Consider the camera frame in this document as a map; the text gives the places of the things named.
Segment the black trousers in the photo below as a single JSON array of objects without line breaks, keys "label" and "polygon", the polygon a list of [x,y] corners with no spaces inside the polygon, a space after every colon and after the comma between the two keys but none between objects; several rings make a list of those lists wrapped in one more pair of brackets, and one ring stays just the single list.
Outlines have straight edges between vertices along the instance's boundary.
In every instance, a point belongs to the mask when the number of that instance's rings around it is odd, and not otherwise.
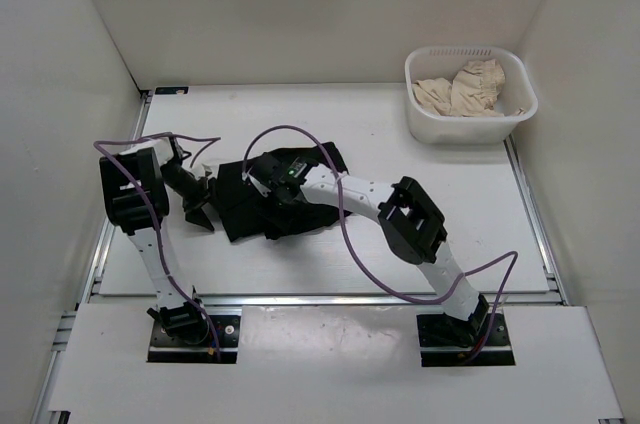
[{"label": "black trousers", "polygon": [[331,205],[310,204],[289,190],[263,196],[253,184],[241,179],[240,161],[219,166],[215,205],[231,242],[262,235],[269,240],[330,227],[339,221]]}]

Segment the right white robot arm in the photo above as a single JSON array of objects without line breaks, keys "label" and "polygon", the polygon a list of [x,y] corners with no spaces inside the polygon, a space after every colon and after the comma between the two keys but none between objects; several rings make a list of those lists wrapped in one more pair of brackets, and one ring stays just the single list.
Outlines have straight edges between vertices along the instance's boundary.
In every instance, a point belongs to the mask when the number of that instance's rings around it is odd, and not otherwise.
[{"label": "right white robot arm", "polygon": [[416,266],[436,293],[443,309],[434,321],[436,343],[469,347],[484,333],[488,303],[456,262],[444,215],[415,179],[367,181],[310,158],[286,163],[271,153],[259,156],[243,178],[281,206],[342,207],[379,225],[391,252]]}]

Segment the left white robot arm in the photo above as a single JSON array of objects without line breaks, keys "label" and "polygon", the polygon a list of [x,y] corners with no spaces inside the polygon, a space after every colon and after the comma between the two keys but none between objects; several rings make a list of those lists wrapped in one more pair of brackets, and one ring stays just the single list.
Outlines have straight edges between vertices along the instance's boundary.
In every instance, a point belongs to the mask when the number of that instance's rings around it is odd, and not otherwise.
[{"label": "left white robot arm", "polygon": [[202,300],[181,272],[163,221],[170,213],[168,189],[183,198],[188,221],[213,228],[203,207],[211,186],[183,167],[191,156],[171,132],[133,141],[98,140],[99,169],[105,211],[136,248],[153,285],[156,304],[148,314],[170,337],[190,346],[219,351],[219,337]]}]

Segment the small dark label tag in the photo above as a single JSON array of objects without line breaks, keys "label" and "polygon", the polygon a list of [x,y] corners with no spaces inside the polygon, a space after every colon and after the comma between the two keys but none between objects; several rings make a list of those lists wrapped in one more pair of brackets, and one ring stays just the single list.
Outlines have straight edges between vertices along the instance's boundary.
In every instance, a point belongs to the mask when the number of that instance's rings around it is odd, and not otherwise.
[{"label": "small dark label tag", "polygon": [[160,86],[154,91],[155,95],[185,95],[189,92],[188,86]]}]

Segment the white plastic basket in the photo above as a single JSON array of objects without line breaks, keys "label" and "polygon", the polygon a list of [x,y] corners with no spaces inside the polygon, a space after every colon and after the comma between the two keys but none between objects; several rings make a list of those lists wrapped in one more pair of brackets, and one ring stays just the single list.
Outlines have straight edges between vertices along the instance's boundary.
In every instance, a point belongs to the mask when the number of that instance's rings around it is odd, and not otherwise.
[{"label": "white plastic basket", "polygon": [[496,144],[538,110],[523,62],[502,48],[423,47],[404,75],[409,131],[426,144]]}]

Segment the beige garment in basket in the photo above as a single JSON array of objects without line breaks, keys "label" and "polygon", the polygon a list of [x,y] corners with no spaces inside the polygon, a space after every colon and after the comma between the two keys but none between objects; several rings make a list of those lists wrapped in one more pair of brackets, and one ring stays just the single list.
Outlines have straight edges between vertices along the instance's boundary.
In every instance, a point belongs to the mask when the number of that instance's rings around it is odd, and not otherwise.
[{"label": "beige garment in basket", "polygon": [[457,123],[522,122],[538,101],[513,54],[415,52],[405,62],[408,108],[419,119]]}]

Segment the aluminium front rail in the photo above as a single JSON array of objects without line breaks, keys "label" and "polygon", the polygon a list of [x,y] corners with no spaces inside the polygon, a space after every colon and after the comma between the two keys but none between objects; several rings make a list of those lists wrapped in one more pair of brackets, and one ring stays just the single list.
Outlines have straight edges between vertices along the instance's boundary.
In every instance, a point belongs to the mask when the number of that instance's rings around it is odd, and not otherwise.
[{"label": "aluminium front rail", "polygon": [[202,301],[207,307],[391,306],[406,304],[406,301],[397,297],[382,294],[205,294]]}]

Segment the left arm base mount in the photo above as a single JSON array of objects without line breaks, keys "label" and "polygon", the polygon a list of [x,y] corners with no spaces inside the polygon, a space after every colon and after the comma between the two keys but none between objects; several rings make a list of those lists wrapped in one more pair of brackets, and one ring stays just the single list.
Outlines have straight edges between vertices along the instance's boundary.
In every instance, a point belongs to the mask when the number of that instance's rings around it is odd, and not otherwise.
[{"label": "left arm base mount", "polygon": [[207,322],[186,333],[167,331],[154,322],[149,339],[147,362],[170,364],[235,364],[241,335],[242,313],[223,309],[209,315],[218,338],[216,346]]}]

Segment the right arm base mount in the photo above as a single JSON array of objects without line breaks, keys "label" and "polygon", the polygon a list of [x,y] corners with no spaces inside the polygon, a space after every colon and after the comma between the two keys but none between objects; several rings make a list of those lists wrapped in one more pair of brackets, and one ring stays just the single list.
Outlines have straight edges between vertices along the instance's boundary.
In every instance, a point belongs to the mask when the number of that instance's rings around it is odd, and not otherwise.
[{"label": "right arm base mount", "polygon": [[[444,368],[463,365],[475,346],[484,338],[489,318],[485,319],[477,337],[456,337],[445,325],[444,314],[419,314],[416,316],[423,368]],[[491,332],[478,355],[469,366],[501,367],[516,364],[508,327],[502,313],[496,313]]]}]

